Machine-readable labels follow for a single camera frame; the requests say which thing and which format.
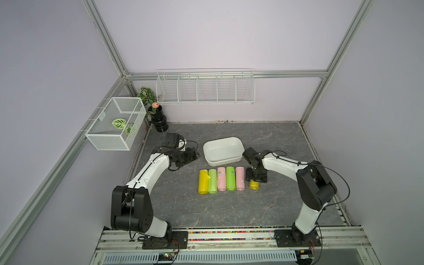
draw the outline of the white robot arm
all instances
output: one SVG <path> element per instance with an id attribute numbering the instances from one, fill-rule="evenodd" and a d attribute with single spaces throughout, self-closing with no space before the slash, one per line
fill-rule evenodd
<path id="1" fill-rule="evenodd" d="M 117 186 L 112 193 L 111 226 L 114 229 L 137 231 L 170 242 L 171 226 L 156 218 L 150 201 L 150 192 L 162 172 L 170 167 L 190 163 L 197 159 L 194 148 L 186 148 L 186 140 L 179 134 L 167 134 L 162 147 L 153 150 L 142 170 L 125 186 Z M 329 200 L 337 192 L 324 168 L 318 161 L 298 162 L 281 158 L 271 151 L 262 153 L 248 148 L 243 157 L 252 165 L 246 170 L 246 180 L 267 182 L 267 171 L 276 171 L 299 184 L 303 205 L 292 226 L 293 241 L 302 244 L 315 232 L 315 223 Z"/>

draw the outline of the small yellow roll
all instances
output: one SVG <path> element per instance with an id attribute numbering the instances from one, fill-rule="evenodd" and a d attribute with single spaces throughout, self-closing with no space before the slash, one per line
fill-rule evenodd
<path id="1" fill-rule="evenodd" d="M 208 193 L 208 181 L 209 175 L 206 169 L 203 169 L 199 172 L 199 193 L 207 194 Z"/>
<path id="2" fill-rule="evenodd" d="M 252 190 L 257 190 L 257 189 L 259 189 L 259 182 L 256 182 L 256 181 L 253 181 L 253 180 L 250 180 L 250 188 L 252 189 Z"/>

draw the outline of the gray countertop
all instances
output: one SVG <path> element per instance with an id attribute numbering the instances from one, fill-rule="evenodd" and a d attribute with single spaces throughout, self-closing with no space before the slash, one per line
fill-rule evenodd
<path id="1" fill-rule="evenodd" d="M 203 145 L 207 141 L 226 137 L 239 138 L 244 148 L 256 151 L 283 150 L 287 158 L 310 162 L 312 152 L 298 123 L 208 123 L 170 124 L 167 132 L 178 133 L 186 140 L 199 144 L 200 158 L 178 171 L 164 171 L 151 191 L 154 215 L 169 221 L 173 228 L 218 226 L 291 226 L 296 220 L 302 199 L 297 183 L 281 174 L 268 171 L 268 183 L 260 183 L 251 190 L 246 182 L 244 191 L 225 191 L 217 194 L 198 193 L 199 171 L 211 169 L 207 164 Z M 151 130 L 139 170 L 148 161 L 151 151 L 161 146 L 165 133 Z M 240 162 L 224 165 L 244 166 Z M 335 206 L 321 215 L 322 226 L 339 226 L 343 222 Z"/>

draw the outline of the black plant pot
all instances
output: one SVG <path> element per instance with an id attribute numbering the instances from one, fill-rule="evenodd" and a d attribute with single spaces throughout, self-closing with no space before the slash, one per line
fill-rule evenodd
<path id="1" fill-rule="evenodd" d="M 147 111 L 151 112 L 152 107 L 150 106 Z M 163 115 L 162 106 L 159 106 L 156 109 L 156 113 L 151 115 L 152 123 L 155 125 L 156 131 L 164 132 L 168 129 L 168 124 L 166 123 L 166 116 Z"/>

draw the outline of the rectangular white bowl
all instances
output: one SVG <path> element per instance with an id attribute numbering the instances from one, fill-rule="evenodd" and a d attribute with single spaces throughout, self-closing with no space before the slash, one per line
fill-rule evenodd
<path id="1" fill-rule="evenodd" d="M 244 147 L 237 137 L 228 137 L 206 142 L 203 145 L 205 159 L 211 167 L 239 162 Z"/>

